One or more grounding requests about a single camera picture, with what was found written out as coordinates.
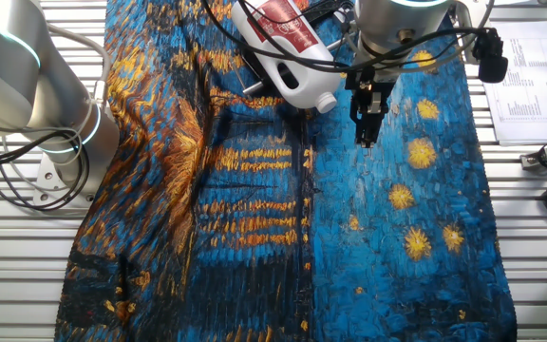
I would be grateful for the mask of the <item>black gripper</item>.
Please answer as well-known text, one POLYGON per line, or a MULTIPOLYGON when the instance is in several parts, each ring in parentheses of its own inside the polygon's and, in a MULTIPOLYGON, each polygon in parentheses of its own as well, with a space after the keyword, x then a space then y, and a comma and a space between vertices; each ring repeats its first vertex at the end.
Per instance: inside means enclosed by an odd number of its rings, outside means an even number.
POLYGON ((389 111, 387 99, 396 81, 396 76, 379 75, 373 66, 348 73, 345 90, 351 92, 349 115, 356 125, 357 144, 377 143, 383 118, 389 111))

